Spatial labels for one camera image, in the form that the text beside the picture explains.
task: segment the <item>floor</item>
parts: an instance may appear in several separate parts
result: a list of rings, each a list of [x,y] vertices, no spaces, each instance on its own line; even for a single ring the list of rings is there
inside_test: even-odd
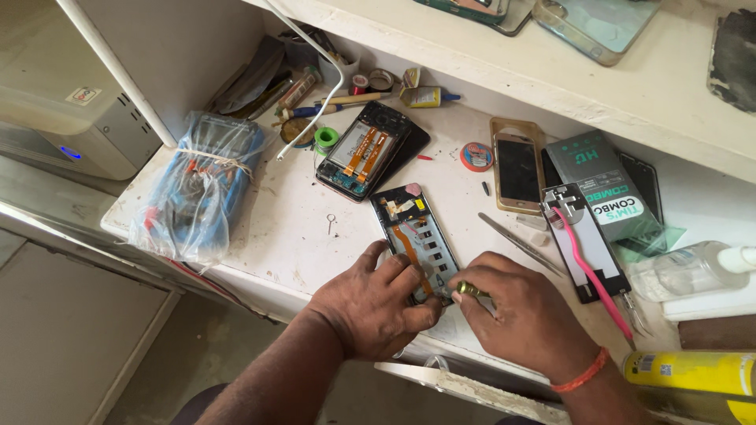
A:
[[[105,425],[168,425],[199,391],[233,380],[284,326],[183,295]],[[504,416],[352,361],[339,372],[318,423],[494,425]]]

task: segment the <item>glue tube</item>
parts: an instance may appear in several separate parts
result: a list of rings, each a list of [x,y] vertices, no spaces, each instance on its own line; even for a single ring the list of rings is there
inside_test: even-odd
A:
[[[309,92],[310,88],[312,88],[316,82],[322,80],[323,79],[321,78],[320,73],[318,73],[316,67],[313,67],[312,65],[305,67],[305,75],[303,75],[299,81],[294,83],[294,86],[292,86],[292,88],[290,88],[289,91],[278,101],[276,115],[280,115],[281,111],[284,109],[295,107],[299,103],[299,100]]]
[[[462,97],[442,95],[440,87],[415,87],[404,90],[399,98],[409,107],[439,107],[441,101],[458,101]]]

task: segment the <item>orange thread bracelet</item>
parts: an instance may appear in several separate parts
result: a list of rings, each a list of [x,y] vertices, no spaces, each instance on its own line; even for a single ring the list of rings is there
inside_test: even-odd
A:
[[[603,369],[604,365],[606,365],[606,360],[608,358],[609,350],[606,349],[606,347],[601,347],[601,351],[599,351],[599,355],[596,356],[596,360],[593,361],[593,364],[585,372],[564,385],[552,385],[551,389],[555,392],[570,392],[573,389],[578,388],[588,382],[592,377],[596,376],[596,374]]]

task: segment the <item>gold smartphone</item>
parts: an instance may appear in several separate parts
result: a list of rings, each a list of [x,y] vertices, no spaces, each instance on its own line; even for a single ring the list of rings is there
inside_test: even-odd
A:
[[[498,208],[539,216],[545,179],[535,141],[498,132],[494,134],[494,160]]]

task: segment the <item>green solder spool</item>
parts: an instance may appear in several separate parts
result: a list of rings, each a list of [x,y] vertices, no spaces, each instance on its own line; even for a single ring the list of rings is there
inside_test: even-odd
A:
[[[315,152],[325,157],[337,141],[339,141],[339,133],[336,130],[330,127],[319,128],[315,132]]]

